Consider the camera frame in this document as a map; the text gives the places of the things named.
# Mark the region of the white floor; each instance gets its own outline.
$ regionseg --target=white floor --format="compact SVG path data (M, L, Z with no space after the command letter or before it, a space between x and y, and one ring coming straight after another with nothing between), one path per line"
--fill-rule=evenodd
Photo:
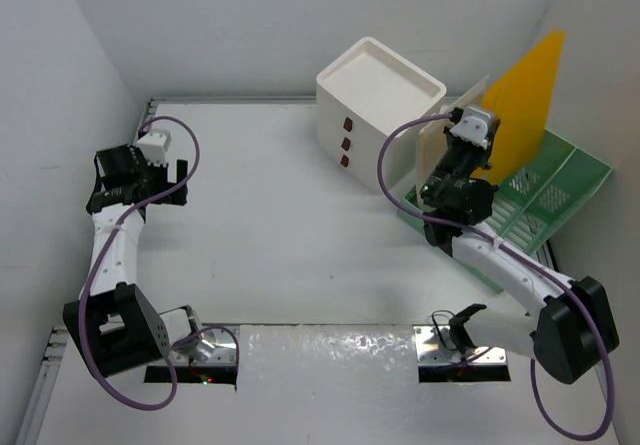
M244 326L237 392L185 384L151 413L107 396L70 343L39 445L573 443L545 424L528 361L513 354L510 383L418 383L408 325L436 308L517 304L332 163L315 143L312 105L161 105L161 114L194 128L202 167L186 207L148 210L138 281L157 310L188 303L207 322L387 325ZM173 156L191 160L188 139L169 128ZM593 371L571 387L540 373L562 425L598 425ZM143 374L113 383L140 400L166 396L168 385L143 384ZM598 443L616 444L613 430Z

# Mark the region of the white plastic drawer unit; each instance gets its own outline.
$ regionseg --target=white plastic drawer unit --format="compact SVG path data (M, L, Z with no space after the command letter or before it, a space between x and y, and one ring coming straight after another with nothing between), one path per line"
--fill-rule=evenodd
M372 38L363 38L317 77L320 146L374 192L384 140L400 125L439 110L446 87ZM389 187L415 164L419 127L391 144L384 164Z

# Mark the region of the green plastic basket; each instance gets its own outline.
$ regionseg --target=green plastic basket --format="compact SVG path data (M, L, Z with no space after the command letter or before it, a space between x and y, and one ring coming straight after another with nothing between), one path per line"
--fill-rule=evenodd
M487 224L533 255L600 188L612 168L549 130L535 159L507 178L496 193ZM404 199L418 209L416 191ZM398 212L422 233L423 223Z

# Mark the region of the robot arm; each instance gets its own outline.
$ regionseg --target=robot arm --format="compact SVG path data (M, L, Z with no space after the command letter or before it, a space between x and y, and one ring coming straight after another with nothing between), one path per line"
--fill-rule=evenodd
M429 243L473 267L499 284L527 312L525 316L500 313L474 304L449 322L447 339L461 353L480 346L495 346L537 360L562 383L573 383L600 360L595 340L579 310L547 276L525 266L531 260L520 250L501 246L503 240L483 220L492 213L497 187L471 178L477 168L490 168L495 117L479 107L458 110L454 125L445 130L449 148L421 189L427 215L455 221L466 229L441 223L425 224ZM475 226L482 235L470 229ZM589 310L607 352L619 339L606 292L596 280L571 277L545 269L574 292Z
M92 266L118 219L132 204L174 185L167 180L165 153L170 141L168 132L154 130L141 134L134 145L97 152L96 185L87 204L95 231ZM186 174L187 162L178 160L178 182ZM161 203L184 205L186 196L184 186ZM120 225L91 287L87 332L92 355L105 377L166 357L172 344L201 328L189 306L158 314L136 285L138 239L145 220L146 210L141 209ZM79 301L68 303L63 318L82 350L78 312Z

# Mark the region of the white panel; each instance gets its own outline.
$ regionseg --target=white panel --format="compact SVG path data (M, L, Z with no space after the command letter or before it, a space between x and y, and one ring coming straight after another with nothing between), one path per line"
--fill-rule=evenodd
M312 105L160 105L193 127L183 207L151 206L138 279L158 311L232 323L405 323L494 297L320 148ZM193 159L189 136L168 160ZM411 187L407 185L403 192Z
M91 260L97 149L139 110L74 0L0 0L0 443L14 443L51 325Z
M509 356L512 382L419 384L411 327L249 327L240 332L238 391L180 385L159 412L114 401L67 347L39 445L368 444L571 445L536 409L529 362ZM144 368L111 382L138 400L169 385L144 384ZM549 412L592 430L604 404L593 371L571 387L540 372ZM613 430L597 442L617 445Z
M607 289L620 334L613 352L616 427L640 442L640 0L554 0L541 35L567 31L549 126L614 167L593 200L554 239L564 272Z
M77 0L139 98L313 93L372 36L453 94L517 61L549 0Z

